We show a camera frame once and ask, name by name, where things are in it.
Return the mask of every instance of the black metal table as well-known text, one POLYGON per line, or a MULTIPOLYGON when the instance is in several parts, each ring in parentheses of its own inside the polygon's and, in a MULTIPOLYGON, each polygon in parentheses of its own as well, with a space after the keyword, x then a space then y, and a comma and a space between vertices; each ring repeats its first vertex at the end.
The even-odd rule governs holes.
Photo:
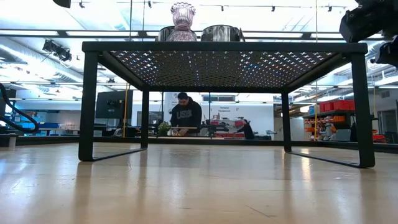
POLYGON ((142 91, 141 148, 136 151, 148 147, 150 91, 281 93, 285 152, 352 167, 374 166, 364 58, 368 51, 366 44, 84 42, 83 51, 85 69, 79 143, 82 161, 106 158, 92 156, 96 74, 100 63, 142 91), (353 73, 359 163, 293 152, 288 94, 349 62, 353 73))

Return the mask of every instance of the green plant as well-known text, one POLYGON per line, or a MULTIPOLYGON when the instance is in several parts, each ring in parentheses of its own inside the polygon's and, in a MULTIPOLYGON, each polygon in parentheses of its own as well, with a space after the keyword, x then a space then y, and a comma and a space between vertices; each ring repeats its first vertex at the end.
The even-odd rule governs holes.
POLYGON ((163 122, 157 128, 158 134, 161 136, 165 136, 165 135, 167 135, 167 132, 170 130, 170 128, 171 128, 171 126, 167 122, 163 122))

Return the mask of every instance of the black hose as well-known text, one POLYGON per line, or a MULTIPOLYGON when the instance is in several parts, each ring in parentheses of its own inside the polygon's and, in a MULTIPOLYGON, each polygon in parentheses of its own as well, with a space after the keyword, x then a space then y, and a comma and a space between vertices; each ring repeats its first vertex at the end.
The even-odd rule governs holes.
POLYGON ((11 122, 10 120, 6 119, 3 116, 0 116, 0 121, 5 122, 9 126, 15 128, 15 129, 17 129, 19 131, 22 131, 24 133, 35 133, 35 132, 37 132, 39 130, 39 124, 37 123, 37 121, 35 121, 33 118, 31 118, 29 115, 25 114, 24 112, 20 111, 19 109, 15 108, 14 105, 12 105, 12 103, 10 102, 10 99, 7 96, 6 87, 4 87, 4 85, 2 85, 1 83, 0 83, 0 91, 1 91, 1 94, 2 94, 2 98, 6 102, 6 104, 9 107, 11 107, 14 111, 18 112, 19 114, 21 114, 22 116, 27 118, 30 122, 32 122, 34 124, 35 128, 34 129, 30 129, 30 128, 20 127, 20 126, 14 124, 13 122, 11 122))

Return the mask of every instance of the pink glass vase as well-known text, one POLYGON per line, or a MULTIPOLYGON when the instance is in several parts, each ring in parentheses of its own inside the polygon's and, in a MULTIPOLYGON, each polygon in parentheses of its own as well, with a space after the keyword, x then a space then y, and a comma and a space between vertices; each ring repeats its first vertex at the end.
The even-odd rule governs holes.
POLYGON ((197 41, 197 35, 191 31, 195 8, 188 3, 175 3, 171 12, 173 14, 174 31, 167 41, 197 41))

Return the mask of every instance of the light wooden floor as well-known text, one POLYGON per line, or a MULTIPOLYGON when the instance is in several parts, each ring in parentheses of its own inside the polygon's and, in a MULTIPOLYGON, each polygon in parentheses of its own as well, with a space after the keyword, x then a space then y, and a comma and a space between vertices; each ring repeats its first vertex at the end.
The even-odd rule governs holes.
POLYGON ((398 156, 377 154, 376 163, 360 170, 280 147, 150 145, 94 163, 78 161, 77 144, 2 148, 0 223, 395 224, 398 156))

